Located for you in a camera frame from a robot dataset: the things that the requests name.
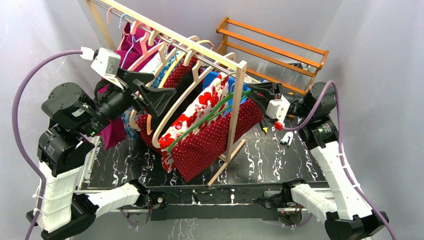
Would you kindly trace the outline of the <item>white red poppy garment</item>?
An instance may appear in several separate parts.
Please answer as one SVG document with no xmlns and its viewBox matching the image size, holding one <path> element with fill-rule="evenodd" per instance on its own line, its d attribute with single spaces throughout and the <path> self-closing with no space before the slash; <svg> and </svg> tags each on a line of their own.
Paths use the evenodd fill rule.
<svg viewBox="0 0 424 240">
<path fill-rule="evenodd" d="M 219 73 L 160 137 L 158 143 L 162 154 L 161 163 L 165 171 L 170 173 L 176 167 L 168 147 L 190 127 L 199 123 L 203 117 L 213 110 L 218 102 L 229 94 L 228 80 L 228 76 Z"/>
</svg>

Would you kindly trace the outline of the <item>red polka dot skirt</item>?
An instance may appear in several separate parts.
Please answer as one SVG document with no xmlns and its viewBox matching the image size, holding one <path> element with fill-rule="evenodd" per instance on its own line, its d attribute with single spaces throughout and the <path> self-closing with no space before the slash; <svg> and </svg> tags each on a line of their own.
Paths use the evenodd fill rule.
<svg viewBox="0 0 424 240">
<path fill-rule="evenodd" d="M 186 137 L 172 148 L 171 155 L 176 169 L 185 182 L 190 182 L 226 152 L 231 113 L 218 117 L 194 136 Z M 251 128 L 263 120 L 260 108 L 248 99 L 239 106 L 233 141 L 236 142 Z"/>
</svg>

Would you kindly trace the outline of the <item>orange wooden shoe rack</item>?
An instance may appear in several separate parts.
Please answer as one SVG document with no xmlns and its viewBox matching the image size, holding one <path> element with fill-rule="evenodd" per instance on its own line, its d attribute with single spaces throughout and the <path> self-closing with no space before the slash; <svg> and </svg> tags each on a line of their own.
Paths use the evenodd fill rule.
<svg viewBox="0 0 424 240">
<path fill-rule="evenodd" d="M 330 53 L 229 17 L 219 23 L 216 33 L 222 36 L 217 52 L 234 53 L 246 61 L 249 76 L 282 84 L 300 95 L 312 86 Z"/>
</svg>

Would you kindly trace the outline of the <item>cream wooden hanger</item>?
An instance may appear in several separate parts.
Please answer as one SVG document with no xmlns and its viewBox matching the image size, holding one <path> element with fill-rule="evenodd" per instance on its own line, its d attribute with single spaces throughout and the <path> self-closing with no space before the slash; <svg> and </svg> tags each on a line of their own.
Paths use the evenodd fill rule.
<svg viewBox="0 0 424 240">
<path fill-rule="evenodd" d="M 190 69 L 190 73 L 192 73 L 193 81 L 190 86 L 184 88 L 184 92 L 179 95 L 179 98 L 175 101 L 170 101 L 169 106 L 170 108 L 165 111 L 166 115 L 162 118 L 158 118 L 158 120 L 154 121 L 154 123 L 159 123 L 157 128 L 155 129 L 155 132 L 152 134 L 152 145 L 155 148 L 159 148 L 159 138 L 161 137 L 161 133 L 164 129 L 167 129 L 166 125 L 169 122 L 170 118 L 174 115 L 176 110 L 180 107 L 180 105 L 184 102 L 184 100 L 187 98 L 187 96 L 190 95 L 190 93 L 201 83 L 201 81 L 205 78 L 205 76 L 211 72 L 214 67 L 209 66 L 207 68 L 207 71 L 205 71 L 202 74 L 198 74 L 198 70 L 201 68 L 201 61 L 199 60 L 196 65 Z"/>
</svg>

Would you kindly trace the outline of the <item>black garment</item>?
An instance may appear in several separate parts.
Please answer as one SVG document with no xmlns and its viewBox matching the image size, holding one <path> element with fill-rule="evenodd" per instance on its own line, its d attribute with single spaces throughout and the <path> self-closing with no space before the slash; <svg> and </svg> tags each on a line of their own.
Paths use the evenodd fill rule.
<svg viewBox="0 0 424 240">
<path fill-rule="evenodd" d="M 150 128 L 152 131 L 155 131 L 162 119 L 168 113 L 170 108 L 174 105 L 174 103 L 180 98 L 180 96 L 185 92 L 185 90 L 194 82 L 193 72 L 190 70 L 188 73 L 183 75 L 183 77 L 179 80 L 176 85 L 176 93 L 171 98 L 170 102 L 166 106 L 164 112 L 160 115 L 158 119 L 153 118 L 150 121 Z M 198 97 L 198 95 L 203 91 L 203 85 L 199 83 L 190 94 L 183 100 L 183 102 L 178 106 L 175 112 L 172 114 L 168 122 L 166 123 L 164 129 L 161 134 L 164 134 L 165 131 L 183 114 L 183 112 L 187 109 L 187 107 Z"/>
</svg>

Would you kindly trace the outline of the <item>green velvet hanger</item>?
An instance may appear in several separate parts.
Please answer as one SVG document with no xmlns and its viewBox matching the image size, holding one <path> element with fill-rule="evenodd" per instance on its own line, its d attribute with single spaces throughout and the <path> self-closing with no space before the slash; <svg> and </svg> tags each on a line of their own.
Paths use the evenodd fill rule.
<svg viewBox="0 0 424 240">
<path fill-rule="evenodd" d="M 173 147 L 176 144 L 178 144 L 184 137 L 188 136 L 192 131 L 194 131 L 202 123 L 208 122 L 210 120 L 213 120 L 214 118 L 216 118 L 220 114 L 224 114 L 225 112 L 227 112 L 229 109 L 234 109 L 235 108 L 235 104 L 232 103 L 231 106 L 227 106 L 226 108 L 223 108 L 223 109 L 219 110 L 221 108 L 221 106 L 225 105 L 228 101 L 230 101 L 230 100 L 232 100 L 234 98 L 234 94 L 235 94 L 235 91 L 229 93 L 226 97 L 224 97 L 221 101 L 219 101 L 217 103 L 217 105 L 211 110 L 211 112 L 208 115 L 206 115 L 206 117 L 204 117 L 200 122 L 198 122 L 195 125 L 193 125 L 187 131 L 185 131 L 180 137 L 178 137 L 176 140 L 174 140 L 170 144 L 170 146 L 167 148 L 167 151 L 169 153 L 172 153 Z"/>
</svg>

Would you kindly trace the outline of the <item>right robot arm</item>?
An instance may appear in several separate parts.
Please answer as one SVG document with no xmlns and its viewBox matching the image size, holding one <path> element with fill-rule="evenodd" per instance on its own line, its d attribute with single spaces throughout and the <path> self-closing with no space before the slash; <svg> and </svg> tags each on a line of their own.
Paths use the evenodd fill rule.
<svg viewBox="0 0 424 240">
<path fill-rule="evenodd" d="M 274 120 L 274 127 L 285 131 L 282 144 L 290 146 L 293 133 L 301 140 L 319 164 L 329 185 L 333 200 L 328 200 L 303 179 L 284 182 L 281 192 L 256 199 L 266 208 L 278 204 L 305 207 L 323 223 L 332 240 L 362 240 L 382 228 L 393 232 L 389 218 L 365 196 L 345 155 L 342 122 L 333 121 L 332 110 L 340 108 L 338 88 L 334 81 L 314 83 L 304 96 L 285 94 L 279 83 L 250 83 L 249 99 Z"/>
</svg>

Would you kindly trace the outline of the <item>black yellow marker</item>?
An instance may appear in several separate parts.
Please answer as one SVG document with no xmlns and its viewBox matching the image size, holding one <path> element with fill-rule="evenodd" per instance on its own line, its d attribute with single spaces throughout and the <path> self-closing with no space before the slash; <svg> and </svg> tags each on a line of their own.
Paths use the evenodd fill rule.
<svg viewBox="0 0 424 240">
<path fill-rule="evenodd" d="M 261 130 L 262 130 L 265 134 L 267 134 L 267 133 L 268 133 L 268 125 L 267 125 L 267 122 L 266 122 L 266 118 L 263 118 L 263 119 L 259 122 L 259 125 L 260 125 Z"/>
</svg>

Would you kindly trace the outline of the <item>wooden clothes rack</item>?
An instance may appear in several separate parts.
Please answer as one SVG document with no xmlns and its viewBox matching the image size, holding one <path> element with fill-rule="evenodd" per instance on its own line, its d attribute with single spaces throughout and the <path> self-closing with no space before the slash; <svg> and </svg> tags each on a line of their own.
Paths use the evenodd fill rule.
<svg viewBox="0 0 424 240">
<path fill-rule="evenodd" d="M 108 28 L 103 21 L 98 7 L 101 7 L 105 10 L 109 8 L 114 8 L 117 10 L 115 13 L 116 16 L 121 16 L 122 14 L 127 14 L 129 18 L 127 18 L 127 22 L 133 24 L 133 28 L 141 28 L 146 32 L 150 33 L 150 37 L 148 40 L 148 45 L 153 45 L 155 38 L 162 39 L 167 45 L 173 45 L 174 48 L 179 49 L 186 53 L 184 59 L 184 65 L 187 66 L 190 63 L 191 58 L 197 58 L 197 62 L 201 61 L 201 68 L 198 70 L 198 74 L 201 75 L 209 66 L 214 67 L 214 69 L 218 69 L 223 73 L 226 73 L 228 77 L 234 76 L 234 98 L 232 99 L 232 103 L 235 104 L 235 108 L 231 109 L 231 117 L 230 117 L 230 125 L 229 125 L 229 133 L 227 139 L 227 150 L 221 159 L 225 162 L 220 169 L 216 172 L 216 174 L 211 178 L 208 182 L 208 186 L 211 186 L 220 174 L 226 169 L 228 164 L 234 158 L 234 156 L 238 153 L 241 147 L 244 145 L 240 143 L 236 147 L 234 145 L 234 137 L 236 131 L 236 124 L 239 115 L 239 107 L 242 100 L 243 95 L 243 85 L 245 78 L 245 71 L 247 69 L 247 62 L 241 61 L 240 63 L 235 62 L 235 55 L 222 56 L 209 48 L 206 48 L 200 45 L 198 42 L 195 42 L 187 37 L 180 35 L 177 32 L 174 32 L 171 29 L 137 13 L 136 11 L 114 1 L 114 0 L 88 0 L 86 1 L 88 9 L 96 22 L 100 33 L 102 34 L 107 46 L 112 50 L 115 50 L 116 46 L 110 36 Z"/>
</svg>

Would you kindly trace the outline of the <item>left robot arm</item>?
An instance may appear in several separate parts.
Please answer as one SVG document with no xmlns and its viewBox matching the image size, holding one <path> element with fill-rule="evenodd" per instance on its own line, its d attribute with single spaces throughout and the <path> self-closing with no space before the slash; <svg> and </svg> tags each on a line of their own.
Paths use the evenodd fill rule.
<svg viewBox="0 0 424 240">
<path fill-rule="evenodd" d="M 39 138 L 39 170 L 45 178 L 37 193 L 40 203 L 29 220 L 36 221 L 44 240 L 64 240 L 87 230 L 100 216 L 124 206 L 148 208 L 150 190 L 138 180 L 99 193 L 75 193 L 77 179 L 96 136 L 129 108 L 158 117 L 176 95 L 174 88 L 151 88 L 151 73 L 122 68 L 100 72 L 101 86 L 112 87 L 90 98 L 73 82 L 55 87 L 42 104 L 50 126 Z"/>
</svg>

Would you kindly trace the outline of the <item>white plastic clip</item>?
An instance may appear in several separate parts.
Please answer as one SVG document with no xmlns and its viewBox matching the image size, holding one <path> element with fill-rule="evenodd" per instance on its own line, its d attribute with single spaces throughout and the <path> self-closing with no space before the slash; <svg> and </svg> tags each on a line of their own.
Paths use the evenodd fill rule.
<svg viewBox="0 0 424 240">
<path fill-rule="evenodd" d="M 280 140 L 280 143 L 289 148 L 293 142 L 293 138 L 294 138 L 294 133 L 292 131 L 287 131 L 283 138 Z"/>
</svg>

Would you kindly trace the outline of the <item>black base frame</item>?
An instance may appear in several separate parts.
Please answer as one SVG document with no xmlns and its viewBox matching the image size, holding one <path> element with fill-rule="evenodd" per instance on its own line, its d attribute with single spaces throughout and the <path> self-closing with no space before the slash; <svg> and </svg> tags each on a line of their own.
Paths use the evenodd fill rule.
<svg viewBox="0 0 424 240">
<path fill-rule="evenodd" d="M 282 188 L 282 183 L 149 186 L 150 219 L 259 219 L 288 226 L 309 219 L 304 203 L 282 201 Z"/>
</svg>

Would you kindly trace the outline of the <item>magenta garment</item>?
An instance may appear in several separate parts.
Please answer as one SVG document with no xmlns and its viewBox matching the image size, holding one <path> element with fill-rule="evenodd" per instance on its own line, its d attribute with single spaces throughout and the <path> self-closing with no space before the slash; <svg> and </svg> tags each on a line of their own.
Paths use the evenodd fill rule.
<svg viewBox="0 0 424 240">
<path fill-rule="evenodd" d="M 148 32 L 137 28 L 135 33 L 132 33 L 131 28 L 132 26 L 130 23 L 127 23 L 123 27 L 122 40 L 118 50 L 115 52 L 121 57 L 120 68 L 139 72 L 146 64 L 144 61 L 151 60 L 153 55 L 158 52 L 158 48 L 156 44 L 148 45 L 150 37 Z M 115 120 L 112 120 L 111 123 L 100 132 L 106 150 L 115 147 L 119 142 L 128 137 L 124 129 L 124 123 L 121 119 L 122 114 Z"/>
</svg>

